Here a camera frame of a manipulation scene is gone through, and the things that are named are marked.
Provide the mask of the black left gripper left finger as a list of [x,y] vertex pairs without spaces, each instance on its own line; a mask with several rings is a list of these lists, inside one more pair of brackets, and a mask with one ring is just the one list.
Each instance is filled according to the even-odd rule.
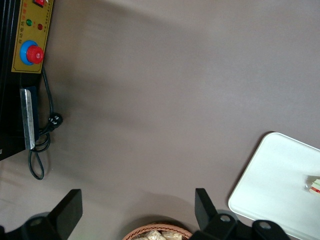
[[2,240],[67,240],[83,216],[82,190],[72,189],[50,212],[30,217],[20,227],[6,232]]

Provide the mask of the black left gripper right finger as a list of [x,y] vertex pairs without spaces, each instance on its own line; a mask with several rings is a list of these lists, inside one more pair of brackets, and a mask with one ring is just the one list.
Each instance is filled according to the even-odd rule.
[[204,188],[195,189],[194,213],[199,226],[191,240],[288,240],[275,222],[255,220],[245,225],[230,211],[218,211]]

